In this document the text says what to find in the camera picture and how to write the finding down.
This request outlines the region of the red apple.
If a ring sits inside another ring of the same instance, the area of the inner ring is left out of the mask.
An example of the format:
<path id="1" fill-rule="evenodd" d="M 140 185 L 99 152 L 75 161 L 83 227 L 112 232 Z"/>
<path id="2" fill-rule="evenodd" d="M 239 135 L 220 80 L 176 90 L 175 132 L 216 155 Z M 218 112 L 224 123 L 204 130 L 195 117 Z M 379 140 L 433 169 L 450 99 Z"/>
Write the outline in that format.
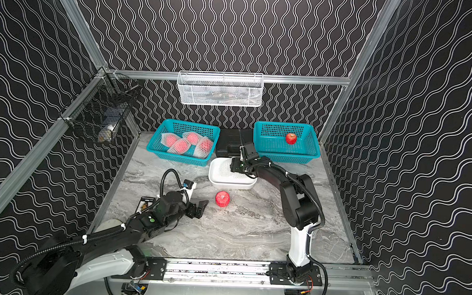
<path id="1" fill-rule="evenodd" d="M 293 145 L 297 142 L 297 135 L 295 133 L 288 133 L 286 136 L 285 136 L 285 140 L 286 140 L 286 143 L 289 144 L 289 145 Z"/>
<path id="2" fill-rule="evenodd" d="M 215 203 L 220 208 L 225 208 L 230 204 L 230 195 L 226 191 L 220 191 L 216 194 Z"/>

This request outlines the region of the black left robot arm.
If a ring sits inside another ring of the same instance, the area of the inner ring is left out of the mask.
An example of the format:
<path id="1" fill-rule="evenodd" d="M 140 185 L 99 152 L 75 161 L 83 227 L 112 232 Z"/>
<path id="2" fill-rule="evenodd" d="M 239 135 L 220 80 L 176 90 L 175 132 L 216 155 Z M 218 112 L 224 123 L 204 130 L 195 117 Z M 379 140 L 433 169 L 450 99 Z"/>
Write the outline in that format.
<path id="1" fill-rule="evenodd" d="M 152 269 L 139 244 L 176 227 L 181 217 L 201 218 L 208 201 L 191 203 L 188 192 L 169 192 L 128 220 L 74 238 L 52 237 L 11 270 L 25 295 L 64 295 L 74 287 L 110 276 L 144 278 Z"/>

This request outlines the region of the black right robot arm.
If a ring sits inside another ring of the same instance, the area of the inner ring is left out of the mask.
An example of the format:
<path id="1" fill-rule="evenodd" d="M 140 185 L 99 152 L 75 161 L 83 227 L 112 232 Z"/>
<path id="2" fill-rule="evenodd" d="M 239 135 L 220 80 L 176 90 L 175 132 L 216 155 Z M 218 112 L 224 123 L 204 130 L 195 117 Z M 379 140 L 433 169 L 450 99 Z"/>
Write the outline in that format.
<path id="1" fill-rule="evenodd" d="M 315 263 L 310 247 L 313 231 L 325 225 L 325 215 L 309 175 L 292 174 L 266 157 L 232 158 L 230 171 L 260 178 L 279 189 L 283 215 L 291 227 L 285 277 L 300 283 Z"/>

